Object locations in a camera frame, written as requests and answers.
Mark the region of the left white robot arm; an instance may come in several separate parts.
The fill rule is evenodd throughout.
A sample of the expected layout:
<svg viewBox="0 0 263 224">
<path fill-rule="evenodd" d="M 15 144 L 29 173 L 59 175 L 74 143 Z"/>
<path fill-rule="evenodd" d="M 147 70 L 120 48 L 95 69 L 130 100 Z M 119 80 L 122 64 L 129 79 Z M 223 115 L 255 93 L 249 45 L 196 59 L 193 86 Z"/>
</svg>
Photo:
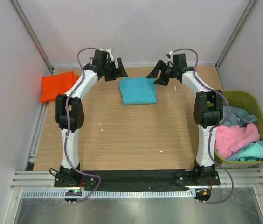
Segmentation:
<svg viewBox="0 0 263 224">
<path fill-rule="evenodd" d="M 114 81 L 127 77 L 121 58 L 114 59 L 111 49 L 94 51 L 89 62 L 81 66 L 82 73 L 78 80 L 55 99 L 55 120 L 62 133 L 63 148 L 62 162 L 55 175 L 56 187 L 76 187 L 84 177 L 78 156 L 79 132 L 85 121 L 83 99 L 101 78 Z"/>
</svg>

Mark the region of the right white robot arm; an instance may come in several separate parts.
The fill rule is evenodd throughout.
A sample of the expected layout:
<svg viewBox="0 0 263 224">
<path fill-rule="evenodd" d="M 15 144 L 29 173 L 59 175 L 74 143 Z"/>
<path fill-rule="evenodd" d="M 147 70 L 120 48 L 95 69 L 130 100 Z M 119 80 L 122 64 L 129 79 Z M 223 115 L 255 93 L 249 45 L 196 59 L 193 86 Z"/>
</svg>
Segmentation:
<svg viewBox="0 0 263 224">
<path fill-rule="evenodd" d="M 194 95 L 193 118 L 198 127 L 198 152 L 192 171 L 183 171 L 179 183 L 185 185 L 220 185 L 214 163 L 214 138 L 223 117 L 223 99 L 220 90 L 202 81 L 195 67 L 188 66 L 185 54 L 167 54 L 168 61 L 159 60 L 147 76 L 154 84 L 167 86 L 170 79 L 177 79 Z"/>
</svg>

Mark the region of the turquoise blue t shirt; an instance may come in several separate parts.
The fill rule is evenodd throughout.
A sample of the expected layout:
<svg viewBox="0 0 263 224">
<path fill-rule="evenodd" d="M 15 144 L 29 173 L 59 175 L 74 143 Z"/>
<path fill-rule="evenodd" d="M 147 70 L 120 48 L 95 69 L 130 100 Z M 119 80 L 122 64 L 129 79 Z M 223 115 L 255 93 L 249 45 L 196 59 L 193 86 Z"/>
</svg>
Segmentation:
<svg viewBox="0 0 263 224">
<path fill-rule="evenodd" d="M 146 77 L 126 77 L 120 80 L 118 83 L 123 98 L 123 104 L 156 104 L 157 95 L 154 81 L 155 79 Z"/>
</svg>

